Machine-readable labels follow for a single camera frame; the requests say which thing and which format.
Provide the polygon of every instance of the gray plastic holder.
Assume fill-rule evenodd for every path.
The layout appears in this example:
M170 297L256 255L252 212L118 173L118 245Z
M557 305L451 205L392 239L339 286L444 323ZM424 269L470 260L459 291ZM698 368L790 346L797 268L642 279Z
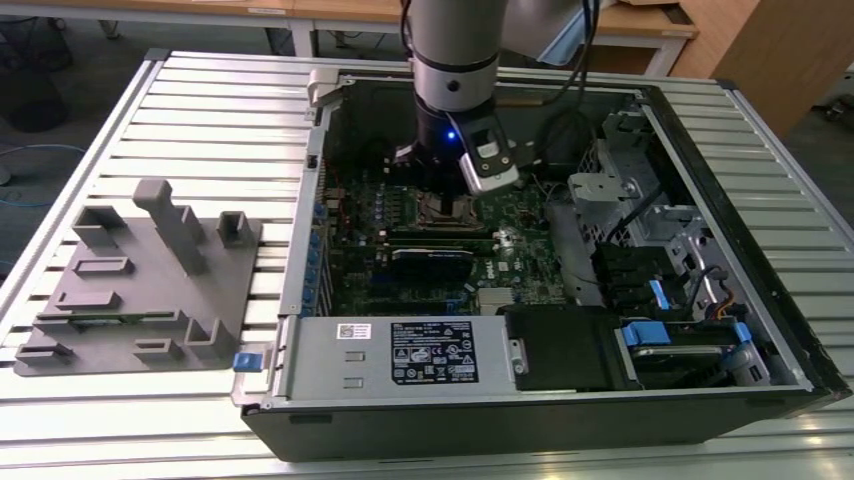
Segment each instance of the gray plastic holder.
M17 351L23 376L228 368L240 340L262 222L198 219L166 180L134 202L151 218L84 207L80 244Z

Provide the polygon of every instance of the barcode sticker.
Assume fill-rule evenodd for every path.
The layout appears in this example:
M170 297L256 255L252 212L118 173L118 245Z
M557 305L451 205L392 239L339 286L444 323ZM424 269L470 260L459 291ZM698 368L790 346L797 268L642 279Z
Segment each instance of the barcode sticker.
M288 12L279 8L247 8L250 13L258 13L260 15L287 15Z

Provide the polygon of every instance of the side panel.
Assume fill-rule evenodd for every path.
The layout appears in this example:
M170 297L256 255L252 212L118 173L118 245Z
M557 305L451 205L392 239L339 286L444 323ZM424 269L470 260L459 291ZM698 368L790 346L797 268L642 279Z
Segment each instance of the side panel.
M701 443L813 401L799 393L719 397L300 413L247 407L243 421L282 460L303 462Z

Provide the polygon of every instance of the metal work surface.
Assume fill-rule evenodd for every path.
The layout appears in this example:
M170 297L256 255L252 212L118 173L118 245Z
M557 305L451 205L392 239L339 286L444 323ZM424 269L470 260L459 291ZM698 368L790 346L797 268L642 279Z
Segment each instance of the metal work surface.
M142 215L140 177L168 178L199 218L242 210L264 221L242 341L274 339L318 65L402 64L172 53L132 80L90 154L0 291L0 476L180 478L845 478L854 471L854 400L750 425L702 445L404 462L288 464L239 418L230 370L21 378L12 371L35 314L68 264L83 205ZM514 70L553 78L561 72ZM626 76L593 81L650 83ZM738 93L657 80L785 285L849 381L854 379L851 232Z

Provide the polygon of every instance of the wooden table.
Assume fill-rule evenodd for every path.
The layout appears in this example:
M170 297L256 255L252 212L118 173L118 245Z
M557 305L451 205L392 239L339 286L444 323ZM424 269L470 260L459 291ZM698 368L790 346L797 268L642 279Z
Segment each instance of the wooden table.
M399 0L17 0L0 14L164 23L288 28L296 55L316 56L316 32L398 33ZM655 50L646 74L666 76L693 25L674 24L659 8L614 5L602 13L595 44Z
M310 22L312 32L398 33L399 0L294 0L292 9L291 15ZM618 4L602 12L594 44L655 50L646 71L639 73L666 76L687 40L697 35L697 27L673 23L661 8ZM299 56L314 56L311 44L303 50L296 45Z

